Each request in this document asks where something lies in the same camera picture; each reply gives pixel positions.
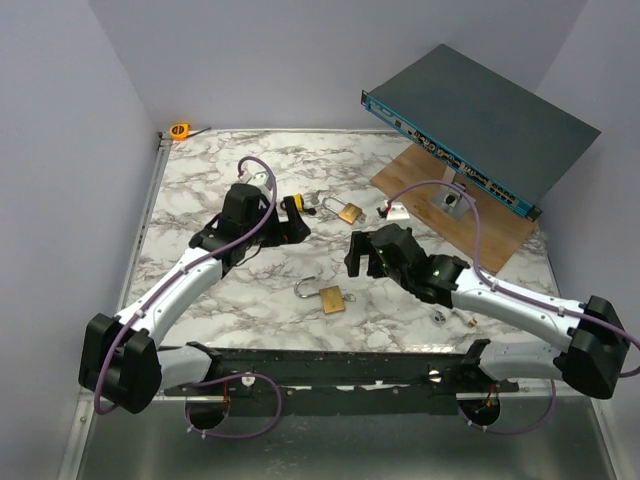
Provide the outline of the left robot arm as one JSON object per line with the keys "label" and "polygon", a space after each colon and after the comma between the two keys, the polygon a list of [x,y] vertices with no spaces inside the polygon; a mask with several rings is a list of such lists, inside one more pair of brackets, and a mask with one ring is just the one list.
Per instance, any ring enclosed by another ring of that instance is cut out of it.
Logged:
{"label": "left robot arm", "polygon": [[[95,315],[85,330],[79,383],[93,391],[94,410],[120,407],[136,414],[163,390],[190,385],[214,393],[222,380],[214,353],[196,344],[160,345],[171,327],[206,290],[240,264],[252,247],[298,244],[310,229],[292,196],[269,199],[268,189],[236,183],[223,209],[189,242],[171,270],[140,299],[116,315]],[[277,208],[287,214],[280,220]]]}

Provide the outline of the blue network switch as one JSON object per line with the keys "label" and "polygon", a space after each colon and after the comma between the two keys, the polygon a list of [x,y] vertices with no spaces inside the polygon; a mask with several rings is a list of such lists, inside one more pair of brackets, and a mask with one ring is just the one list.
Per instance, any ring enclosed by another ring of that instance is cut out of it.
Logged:
{"label": "blue network switch", "polygon": [[601,134],[445,44],[363,91],[361,104],[530,221]]}

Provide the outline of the wooden board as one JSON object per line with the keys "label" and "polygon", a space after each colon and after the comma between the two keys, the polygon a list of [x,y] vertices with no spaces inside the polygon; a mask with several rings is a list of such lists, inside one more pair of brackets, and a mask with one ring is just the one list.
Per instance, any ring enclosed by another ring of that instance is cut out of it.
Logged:
{"label": "wooden board", "polygon": [[379,171],[371,179],[371,184],[391,197],[423,180],[444,180],[463,185],[474,201],[481,224],[476,225],[473,212],[463,198],[458,198],[452,206],[448,205],[445,198],[453,196],[454,192],[441,185],[415,188],[402,195],[399,201],[411,214],[467,256],[473,255],[475,232],[479,227],[480,266],[493,274],[504,267],[536,230],[535,222],[518,216],[473,182],[456,174],[452,168],[415,145],[408,147]]}

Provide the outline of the orange tape measure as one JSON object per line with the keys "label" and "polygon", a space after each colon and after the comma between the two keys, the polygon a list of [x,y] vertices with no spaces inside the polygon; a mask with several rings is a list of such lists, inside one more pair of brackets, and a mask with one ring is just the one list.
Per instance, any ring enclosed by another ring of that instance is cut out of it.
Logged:
{"label": "orange tape measure", "polygon": [[175,123],[168,129],[168,134],[173,141],[185,141],[200,134],[210,131],[210,127],[193,129],[189,123]]}

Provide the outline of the black mounting rail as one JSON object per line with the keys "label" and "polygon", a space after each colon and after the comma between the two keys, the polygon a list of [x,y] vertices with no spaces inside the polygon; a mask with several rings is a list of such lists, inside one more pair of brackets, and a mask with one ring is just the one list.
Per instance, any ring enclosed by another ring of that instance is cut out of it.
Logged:
{"label": "black mounting rail", "polygon": [[165,393],[205,403],[226,396],[236,416],[267,415],[278,397],[285,415],[454,415],[460,394],[480,399],[490,390],[518,389],[484,374],[475,353],[220,348],[206,378],[222,377],[226,385],[176,386]]}

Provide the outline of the long shackle brass padlock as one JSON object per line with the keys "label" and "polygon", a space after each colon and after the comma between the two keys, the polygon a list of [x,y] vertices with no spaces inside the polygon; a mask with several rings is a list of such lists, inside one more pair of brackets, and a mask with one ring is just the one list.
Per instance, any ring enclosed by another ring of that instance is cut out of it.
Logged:
{"label": "long shackle brass padlock", "polygon": [[350,225],[356,222],[364,223],[366,220],[366,214],[360,207],[336,196],[326,196],[321,206]]}

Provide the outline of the silver metal bracket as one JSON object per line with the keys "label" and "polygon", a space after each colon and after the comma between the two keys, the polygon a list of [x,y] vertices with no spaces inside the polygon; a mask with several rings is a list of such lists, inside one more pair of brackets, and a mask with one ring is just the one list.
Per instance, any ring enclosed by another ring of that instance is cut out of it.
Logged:
{"label": "silver metal bracket", "polygon": [[468,201],[461,194],[461,192],[465,192],[470,195],[466,183],[456,180],[455,175],[456,171],[454,169],[451,167],[445,168],[442,181],[447,185],[439,186],[439,190],[432,197],[431,203],[454,220],[460,220],[475,204],[475,199],[471,197],[471,200]]}

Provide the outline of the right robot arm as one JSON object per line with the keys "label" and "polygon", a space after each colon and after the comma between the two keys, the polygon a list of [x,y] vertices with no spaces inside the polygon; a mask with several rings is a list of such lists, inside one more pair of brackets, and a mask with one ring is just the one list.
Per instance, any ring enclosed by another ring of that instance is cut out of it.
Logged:
{"label": "right robot arm", "polygon": [[358,276],[362,259],[368,276],[389,278],[424,303],[484,315],[533,335],[530,342],[475,342],[467,353],[471,360],[459,370],[467,389],[548,379],[592,398],[612,397],[631,340],[608,300],[554,298],[485,277],[456,256],[426,254],[411,229],[394,223],[352,233],[345,257],[349,276]]}

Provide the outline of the yellow padlock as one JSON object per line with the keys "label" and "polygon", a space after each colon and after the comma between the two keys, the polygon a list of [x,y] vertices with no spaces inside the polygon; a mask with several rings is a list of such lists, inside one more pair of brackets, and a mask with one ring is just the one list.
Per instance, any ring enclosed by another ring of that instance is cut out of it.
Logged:
{"label": "yellow padlock", "polygon": [[305,207],[305,201],[304,201],[303,196],[301,194],[295,194],[293,196],[293,198],[294,198],[294,203],[295,203],[297,211],[298,212],[306,212],[307,209]]}

